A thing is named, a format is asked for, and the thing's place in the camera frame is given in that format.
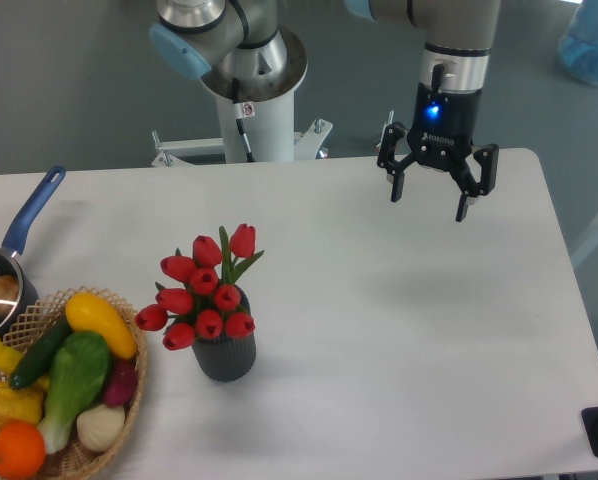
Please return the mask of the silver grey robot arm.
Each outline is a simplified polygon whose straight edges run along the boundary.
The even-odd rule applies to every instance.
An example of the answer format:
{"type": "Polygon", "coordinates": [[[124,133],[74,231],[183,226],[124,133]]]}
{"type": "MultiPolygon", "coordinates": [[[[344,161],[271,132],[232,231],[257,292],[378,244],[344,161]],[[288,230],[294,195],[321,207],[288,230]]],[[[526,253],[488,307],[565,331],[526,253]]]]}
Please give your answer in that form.
{"type": "MultiPolygon", "coordinates": [[[[496,1],[350,1],[373,22],[399,21],[426,34],[413,121],[388,121],[377,163],[403,192],[412,164],[448,173],[457,218],[495,186],[498,148],[473,142],[500,5],[496,1]]],[[[294,93],[307,71],[299,38],[278,21],[273,1],[160,1],[149,39],[165,63],[200,80],[216,100],[226,160],[291,161],[299,156],[294,93]]]]}

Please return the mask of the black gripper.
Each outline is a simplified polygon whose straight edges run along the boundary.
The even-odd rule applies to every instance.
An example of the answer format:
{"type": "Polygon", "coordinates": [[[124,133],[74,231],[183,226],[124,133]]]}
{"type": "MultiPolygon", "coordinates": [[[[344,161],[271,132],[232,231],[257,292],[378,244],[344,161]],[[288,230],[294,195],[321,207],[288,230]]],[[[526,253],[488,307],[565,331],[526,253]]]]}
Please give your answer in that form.
{"type": "Polygon", "coordinates": [[[455,216],[462,222],[468,208],[480,196],[487,196],[496,185],[500,148],[497,144],[479,147],[472,158],[480,166],[480,179],[471,173],[466,158],[473,145],[473,133],[481,102],[482,90],[468,93],[434,91],[418,83],[411,128],[395,121],[384,127],[377,157],[377,166],[386,171],[391,181],[390,200],[402,198],[405,170],[413,163],[450,173],[461,195],[455,216]],[[397,143],[406,138],[410,153],[397,160],[397,143]]]}

